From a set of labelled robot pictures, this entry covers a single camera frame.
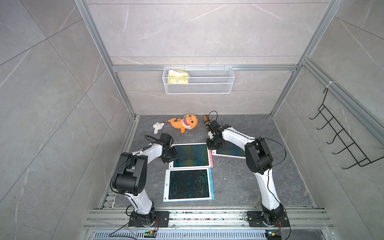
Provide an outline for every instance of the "plush toy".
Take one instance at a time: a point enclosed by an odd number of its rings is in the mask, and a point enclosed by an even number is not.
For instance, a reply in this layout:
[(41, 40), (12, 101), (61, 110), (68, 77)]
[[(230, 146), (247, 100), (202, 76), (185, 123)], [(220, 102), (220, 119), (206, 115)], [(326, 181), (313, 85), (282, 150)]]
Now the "plush toy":
[(152, 127), (155, 129), (155, 130), (153, 130), (153, 133), (158, 134), (159, 130), (163, 128), (164, 124), (165, 123), (163, 123), (163, 122), (162, 123), (157, 122), (157, 123), (153, 124)]
[(192, 114), (187, 114), (183, 119), (179, 118), (175, 121), (176, 118), (168, 120), (172, 127), (181, 129), (181, 133), (185, 132), (185, 129), (193, 129), (197, 126), (197, 117)]

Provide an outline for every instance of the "mounting plate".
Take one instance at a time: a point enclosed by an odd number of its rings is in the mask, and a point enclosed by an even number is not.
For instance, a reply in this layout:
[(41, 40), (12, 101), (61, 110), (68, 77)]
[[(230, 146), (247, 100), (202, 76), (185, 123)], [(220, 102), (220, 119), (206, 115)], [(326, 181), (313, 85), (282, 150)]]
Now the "mounting plate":
[[(247, 212), (247, 218), (248, 223), (250, 227), (265, 227), (263, 223), (263, 211), (248, 211)], [(289, 227), (289, 222), (286, 217), (286, 214), (284, 214), (278, 219), (278, 222), (281, 222), (282, 227)]]
[[(168, 227), (169, 222), (169, 212), (168, 211), (155, 211), (155, 219), (159, 218), (159, 227)], [(137, 214), (131, 212), (131, 217), (129, 219), (129, 227), (143, 227), (143, 225), (137, 220)]]

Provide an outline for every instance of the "orange shark plush toy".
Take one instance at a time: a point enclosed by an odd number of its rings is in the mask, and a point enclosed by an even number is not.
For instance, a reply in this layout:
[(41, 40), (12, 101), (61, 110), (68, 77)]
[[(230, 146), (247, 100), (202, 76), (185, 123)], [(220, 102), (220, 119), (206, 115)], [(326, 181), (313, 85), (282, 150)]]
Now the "orange shark plush toy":
[(187, 114), (183, 117), (183, 119), (179, 118), (175, 121), (176, 118), (172, 118), (168, 120), (172, 127), (181, 129), (181, 133), (185, 132), (185, 129), (193, 129), (197, 126), (197, 117), (192, 114)]

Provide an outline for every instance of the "metal grate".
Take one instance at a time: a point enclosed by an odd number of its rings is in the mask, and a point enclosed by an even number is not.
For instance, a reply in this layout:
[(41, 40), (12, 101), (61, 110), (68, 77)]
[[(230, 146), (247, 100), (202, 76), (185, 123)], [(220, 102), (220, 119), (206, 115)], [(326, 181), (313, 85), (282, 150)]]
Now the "metal grate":
[[(169, 70), (184, 70), (188, 84), (170, 84)], [(167, 94), (230, 93), (235, 76), (231, 67), (167, 67), (163, 71), (163, 83)]]
[(109, 240), (109, 239), (132, 239), (138, 240), (144, 239), (156, 239), (156, 240), (177, 240), (177, 239), (193, 239), (193, 240), (265, 240), (265, 230), (253, 230), (253, 229), (221, 229), (221, 230), (162, 230), (160, 229), (154, 238), (144, 238), (144, 232), (146, 230), (138, 230), (136, 234), (131, 233), (128, 230), (120, 230), (114, 234), (114, 237), (108, 237), (113, 230), (98, 230), (93, 240)]

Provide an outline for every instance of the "black wall hook rack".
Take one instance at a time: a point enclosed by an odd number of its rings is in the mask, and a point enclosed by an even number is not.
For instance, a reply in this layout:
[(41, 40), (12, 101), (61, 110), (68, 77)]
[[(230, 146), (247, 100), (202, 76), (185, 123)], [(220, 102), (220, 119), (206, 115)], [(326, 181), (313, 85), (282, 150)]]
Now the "black wall hook rack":
[[(364, 167), (364, 166), (366, 166), (366, 165), (368, 165), (368, 164), (371, 164), (371, 163), (373, 163), (373, 162), (375, 162), (375, 161), (377, 161), (377, 160), (380, 160), (380, 159), (382, 159), (382, 158), (384, 158), (384, 156), (382, 156), (381, 158), (378, 158), (378, 159), (376, 159), (376, 160), (370, 160), (367, 156), (366, 156), (366, 154), (361, 150), (361, 148), (359, 147), (359, 145), (355, 142), (355, 140), (353, 140), (353, 138), (351, 137), (351, 135), (345, 130), (345, 128), (340, 124), (340, 122), (335, 118), (335, 116), (333, 116), (333, 114), (329, 111), (329, 109), (324, 105), (324, 101), (325, 101), (325, 97), (327, 96), (327, 93), (328, 93), (328, 88), (325, 88), (324, 89), (324, 92), (323, 93), (325, 93), (325, 95), (324, 95), (324, 99), (323, 99), (323, 102), (321, 103), (321, 105), (320, 105), (320, 107), (318, 108), (318, 111), (319, 111), (319, 113), (314, 117), (314, 118), (310, 118), (311, 120), (314, 120), (317, 116), (319, 116), (320, 114), (324, 117), (324, 119), (327, 121), (327, 123), (323, 126), (323, 127), (321, 127), (321, 128), (316, 128), (317, 130), (321, 130), (321, 129), (323, 129), (326, 125), (329, 125), (332, 129), (333, 129), (333, 131), (335, 132), (335, 137), (333, 138), (333, 140), (332, 140), (332, 142), (327, 142), (327, 144), (332, 144), (334, 141), (335, 141), (335, 139), (336, 139), (336, 137), (339, 137), (339, 139), (341, 140), (341, 142), (344, 144), (344, 148), (342, 149), (342, 150), (340, 150), (339, 152), (336, 152), (336, 153), (332, 153), (332, 154), (339, 154), (339, 153), (341, 153), (342, 151), (344, 151), (344, 150), (348, 150), (348, 152), (352, 155), (352, 157), (353, 157), (353, 159), (356, 161), (356, 163), (355, 164), (353, 164), (353, 165), (351, 165), (351, 166), (349, 166), (349, 167), (342, 167), (342, 169), (348, 169), (348, 168), (351, 168), (351, 167), (353, 167), (353, 166), (355, 166), (355, 165), (359, 165), (360, 167)], [(322, 113), (322, 111), (323, 110), (326, 110), (326, 111), (328, 111), (328, 113), (331, 115), (331, 118), (328, 120), (325, 116), (324, 116), (324, 114)], [(335, 130), (335, 127), (331, 124), (331, 120), (336, 120), (336, 122), (340, 125), (340, 127), (342, 128), (340, 131), (336, 131)], [(351, 139), (351, 141), (352, 141), (352, 143), (351, 144), (349, 144), (348, 146), (345, 144), (345, 142), (343, 141), (343, 139), (341, 138), (341, 136), (339, 135), (340, 133), (342, 133), (342, 132), (345, 132), (347, 135), (348, 135), (348, 137)], [(356, 159), (356, 157), (353, 155), (353, 153), (351, 152), (351, 150), (349, 149), (349, 147), (351, 147), (351, 146), (353, 146), (353, 145), (355, 145), (356, 147), (358, 147), (358, 149), (361, 151), (361, 153), (364, 155), (364, 159), (363, 160), (360, 160), (360, 161), (358, 161), (357, 159)]]

